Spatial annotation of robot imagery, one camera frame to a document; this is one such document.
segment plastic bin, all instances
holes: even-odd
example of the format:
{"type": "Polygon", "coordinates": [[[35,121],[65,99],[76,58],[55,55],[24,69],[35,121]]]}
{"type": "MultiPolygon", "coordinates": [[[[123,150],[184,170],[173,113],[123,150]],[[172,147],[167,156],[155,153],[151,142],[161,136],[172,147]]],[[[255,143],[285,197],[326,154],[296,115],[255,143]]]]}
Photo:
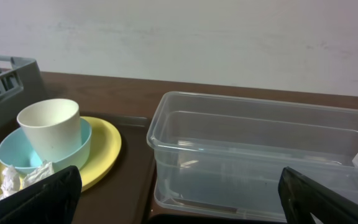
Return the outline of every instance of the plastic bin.
{"type": "Polygon", "coordinates": [[[163,207],[282,222],[286,166],[358,203],[358,110],[170,92],[147,142],[163,207]]]}

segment plate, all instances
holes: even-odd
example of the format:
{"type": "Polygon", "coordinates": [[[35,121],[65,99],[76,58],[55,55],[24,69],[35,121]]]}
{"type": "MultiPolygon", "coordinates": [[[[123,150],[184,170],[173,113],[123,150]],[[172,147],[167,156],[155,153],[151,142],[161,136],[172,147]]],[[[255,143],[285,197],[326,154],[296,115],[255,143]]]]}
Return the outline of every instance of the plate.
{"type": "MultiPolygon", "coordinates": [[[[101,180],[112,168],[121,150],[121,136],[111,123],[87,116],[82,116],[92,126],[91,150],[85,165],[80,169],[82,192],[101,180]]],[[[3,180],[0,163],[0,194],[3,180]]]]}

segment cup rim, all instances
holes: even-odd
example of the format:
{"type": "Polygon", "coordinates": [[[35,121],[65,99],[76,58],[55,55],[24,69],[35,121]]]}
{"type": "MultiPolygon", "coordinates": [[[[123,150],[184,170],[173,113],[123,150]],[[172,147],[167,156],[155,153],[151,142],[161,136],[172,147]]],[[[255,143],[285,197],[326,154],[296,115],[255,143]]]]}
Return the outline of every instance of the cup rim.
{"type": "MultiPolygon", "coordinates": [[[[87,124],[85,128],[90,129],[88,138],[86,139],[86,141],[84,141],[84,143],[81,143],[81,146],[80,146],[78,149],[76,149],[74,152],[72,152],[71,154],[65,156],[65,157],[62,158],[62,159],[59,159],[59,160],[56,161],[56,162],[52,162],[52,164],[56,164],[56,163],[58,163],[58,162],[61,162],[61,161],[65,160],[65,159],[69,158],[70,156],[76,154],[76,153],[77,153],[80,149],[82,149],[82,148],[88,143],[88,141],[91,139],[91,136],[92,136],[92,125],[91,125],[87,120],[85,120],[84,118],[81,118],[81,120],[85,121],[85,123],[87,124]]],[[[2,144],[4,143],[4,141],[5,141],[9,136],[13,135],[13,134],[16,133],[17,131],[20,131],[21,129],[22,129],[22,128],[19,127],[19,128],[17,128],[16,130],[14,130],[13,132],[11,132],[8,136],[6,136],[6,138],[4,138],[4,140],[2,140],[2,142],[0,143],[0,147],[2,146],[2,144]]],[[[15,169],[22,169],[22,170],[24,170],[24,169],[36,169],[36,168],[39,167],[39,166],[19,167],[19,166],[14,166],[14,165],[12,165],[12,164],[9,165],[9,164],[6,164],[5,162],[3,162],[1,159],[0,159],[0,163],[2,163],[2,164],[3,164],[4,166],[6,166],[6,167],[7,167],[7,166],[13,166],[15,169]]]]}
{"type": "Polygon", "coordinates": [[[54,98],[54,99],[49,99],[49,100],[42,100],[40,102],[36,102],[36,103],[33,103],[29,106],[26,106],[23,110],[21,110],[19,112],[19,114],[16,116],[16,121],[19,123],[20,126],[23,126],[23,127],[26,127],[26,128],[49,128],[49,127],[52,127],[52,126],[55,126],[55,125],[58,125],[58,124],[62,124],[64,123],[65,121],[68,121],[69,119],[71,119],[72,117],[74,117],[77,112],[79,112],[80,110],[80,106],[78,105],[77,102],[75,102],[74,100],[70,100],[70,99],[64,99],[64,98],[54,98]],[[50,125],[45,125],[45,126],[31,126],[31,125],[27,125],[27,124],[23,124],[22,122],[20,122],[19,120],[19,116],[25,111],[25,110],[29,110],[29,108],[35,106],[35,105],[38,105],[38,104],[41,104],[41,103],[45,103],[46,101],[55,101],[55,100],[65,100],[65,101],[70,101],[70,102],[73,102],[76,106],[76,110],[75,112],[69,116],[68,118],[64,119],[63,121],[60,121],[60,122],[57,122],[55,124],[50,124],[50,125]]]}

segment tabletop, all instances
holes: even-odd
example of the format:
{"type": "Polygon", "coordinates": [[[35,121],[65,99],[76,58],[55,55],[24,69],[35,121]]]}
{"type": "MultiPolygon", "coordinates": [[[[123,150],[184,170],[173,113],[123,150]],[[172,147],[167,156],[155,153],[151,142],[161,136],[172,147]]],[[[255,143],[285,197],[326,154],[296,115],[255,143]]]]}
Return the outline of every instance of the tabletop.
{"type": "MultiPolygon", "coordinates": [[[[357,96],[300,93],[234,86],[97,77],[50,72],[42,72],[42,78],[49,97],[75,100],[78,102],[82,111],[141,116],[148,119],[152,119],[161,97],[169,91],[209,93],[358,109],[357,96]]],[[[14,128],[16,128],[16,124],[12,122],[0,129],[0,140],[14,128]]],[[[149,202],[144,208],[148,216],[159,213],[178,213],[177,211],[166,210],[159,207],[154,202],[153,192],[152,187],[149,192],[149,202]]]]}

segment brown tray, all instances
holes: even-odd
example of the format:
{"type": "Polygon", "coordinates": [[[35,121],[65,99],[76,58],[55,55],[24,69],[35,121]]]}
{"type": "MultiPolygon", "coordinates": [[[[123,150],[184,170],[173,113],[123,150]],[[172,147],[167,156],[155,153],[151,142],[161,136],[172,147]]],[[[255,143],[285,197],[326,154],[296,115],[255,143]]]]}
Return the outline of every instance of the brown tray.
{"type": "Polygon", "coordinates": [[[118,129],[121,151],[111,170],[81,194],[72,223],[140,224],[154,174],[154,153],[146,143],[147,118],[82,113],[118,129]]]}

